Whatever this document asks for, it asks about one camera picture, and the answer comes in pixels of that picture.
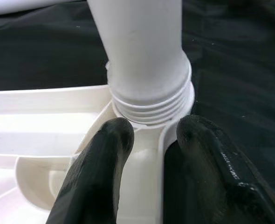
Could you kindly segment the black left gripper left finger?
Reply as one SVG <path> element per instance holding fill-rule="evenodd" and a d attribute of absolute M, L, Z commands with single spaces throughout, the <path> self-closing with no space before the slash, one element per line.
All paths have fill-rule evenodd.
<path fill-rule="evenodd" d="M 124 118 L 106 121 L 68 170 L 48 224 L 115 224 L 123 168 L 134 130 Z"/>

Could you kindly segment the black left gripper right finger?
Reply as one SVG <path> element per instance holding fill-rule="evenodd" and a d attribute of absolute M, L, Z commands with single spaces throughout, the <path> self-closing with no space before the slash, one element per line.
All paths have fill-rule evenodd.
<path fill-rule="evenodd" d="M 167 222 L 275 224 L 275 192 L 212 121 L 183 117 L 167 149 Z"/>

